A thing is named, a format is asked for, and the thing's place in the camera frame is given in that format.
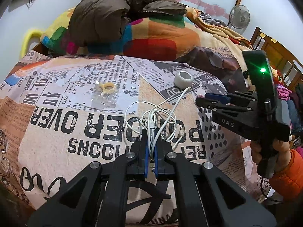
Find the person's right hand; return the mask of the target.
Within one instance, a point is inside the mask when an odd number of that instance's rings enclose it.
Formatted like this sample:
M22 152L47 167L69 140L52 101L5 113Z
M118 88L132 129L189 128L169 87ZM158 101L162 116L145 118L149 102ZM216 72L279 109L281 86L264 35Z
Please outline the person's right hand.
M276 163L274 166L275 173L284 170L291 161L292 154L290 152L289 142L280 141L274 139L271 145L268 145L268 149L265 150L265 145L260 144L257 141L250 141L251 157L252 161L259 165L263 159L263 155L268 153L277 154Z

